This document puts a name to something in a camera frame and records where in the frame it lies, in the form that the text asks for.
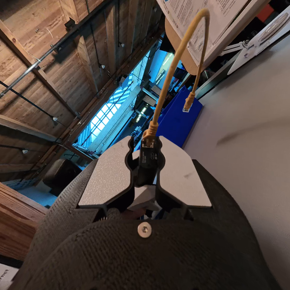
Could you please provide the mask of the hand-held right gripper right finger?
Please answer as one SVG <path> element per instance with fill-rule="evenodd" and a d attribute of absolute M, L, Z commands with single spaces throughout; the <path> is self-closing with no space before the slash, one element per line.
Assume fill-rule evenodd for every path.
<path fill-rule="evenodd" d="M 158 137 L 155 197 L 167 212 L 174 208 L 211 208 L 212 203 L 191 157 L 164 136 Z"/>

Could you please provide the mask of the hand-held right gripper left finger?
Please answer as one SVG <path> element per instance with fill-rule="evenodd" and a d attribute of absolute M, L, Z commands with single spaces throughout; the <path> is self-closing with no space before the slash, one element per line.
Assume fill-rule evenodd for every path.
<path fill-rule="evenodd" d="M 126 210 L 134 201 L 132 152 L 134 139 L 127 136 L 108 148 L 98 159 L 78 207 L 107 211 Z"/>

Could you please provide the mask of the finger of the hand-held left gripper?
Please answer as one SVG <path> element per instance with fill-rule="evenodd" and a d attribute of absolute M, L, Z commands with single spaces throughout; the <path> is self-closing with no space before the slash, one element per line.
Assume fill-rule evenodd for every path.
<path fill-rule="evenodd" d="M 135 187 L 134 201 L 127 209 L 136 211 L 139 208 L 145 208 L 146 210 L 158 211 L 159 206 L 155 204 L 155 189 L 155 185 Z"/>

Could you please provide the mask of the black network adapter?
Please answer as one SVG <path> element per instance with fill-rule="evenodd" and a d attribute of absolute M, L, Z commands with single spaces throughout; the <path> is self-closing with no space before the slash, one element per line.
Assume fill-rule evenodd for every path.
<path fill-rule="evenodd" d="M 139 164 L 135 186 L 154 185 L 158 170 L 158 154 L 161 143 L 159 137 L 154 137 L 153 143 L 147 147 L 143 140 L 140 146 Z"/>

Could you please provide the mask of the white desk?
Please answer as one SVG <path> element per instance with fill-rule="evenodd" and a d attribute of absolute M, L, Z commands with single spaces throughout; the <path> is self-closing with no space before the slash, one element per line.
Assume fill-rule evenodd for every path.
<path fill-rule="evenodd" d="M 243 210 L 281 288 L 289 289 L 289 35 L 204 95 L 184 150 Z"/>

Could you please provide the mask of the blue plastic bin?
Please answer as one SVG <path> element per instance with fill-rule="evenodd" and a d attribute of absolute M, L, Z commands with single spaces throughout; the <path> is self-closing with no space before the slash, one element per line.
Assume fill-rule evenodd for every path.
<path fill-rule="evenodd" d="M 181 90 L 172 98 L 172 100 L 166 104 L 166 106 L 162 109 L 161 114 L 158 118 L 158 125 L 161 127 L 162 121 L 170 116 L 169 111 L 171 110 L 171 107 L 173 107 L 172 112 L 177 111 L 177 113 L 183 112 L 183 107 L 186 102 L 186 99 L 188 98 L 188 95 L 191 93 L 189 89 L 186 88 L 186 86 L 183 86 Z"/>
<path fill-rule="evenodd" d="M 202 107 L 203 105 L 197 99 L 194 99 L 189 112 L 172 112 L 173 107 L 171 107 L 169 111 L 170 116 L 162 121 L 161 127 L 158 127 L 156 136 L 164 136 L 172 143 L 182 147 Z"/>

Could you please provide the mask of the large skylight window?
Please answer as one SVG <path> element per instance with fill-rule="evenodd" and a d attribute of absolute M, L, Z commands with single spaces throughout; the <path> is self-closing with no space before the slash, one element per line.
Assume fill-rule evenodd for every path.
<path fill-rule="evenodd" d="M 139 64 L 124 89 L 117 89 L 78 136 L 74 147 L 102 154 L 133 113 L 144 69 Z"/>

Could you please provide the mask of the white stand base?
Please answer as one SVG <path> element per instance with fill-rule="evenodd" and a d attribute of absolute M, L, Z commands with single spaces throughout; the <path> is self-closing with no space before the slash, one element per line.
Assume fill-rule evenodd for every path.
<path fill-rule="evenodd" d="M 227 72 L 227 75 L 232 74 L 238 68 L 265 50 L 268 46 L 282 38 L 285 34 L 289 33 L 289 31 L 290 7 L 288 6 L 251 40 L 229 45 L 222 51 L 220 56 L 238 50 L 241 51 L 235 61 L 230 61 L 232 66 Z"/>

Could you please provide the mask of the desk divider rail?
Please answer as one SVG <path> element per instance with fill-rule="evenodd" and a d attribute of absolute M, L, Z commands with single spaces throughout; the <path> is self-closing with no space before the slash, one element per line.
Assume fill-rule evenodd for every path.
<path fill-rule="evenodd" d="M 239 56 L 241 50 L 237 52 L 223 67 L 221 67 L 212 77 L 210 77 L 201 87 L 196 90 L 195 98 L 201 99 L 209 91 L 215 88 L 220 82 L 227 78 L 227 73 Z"/>

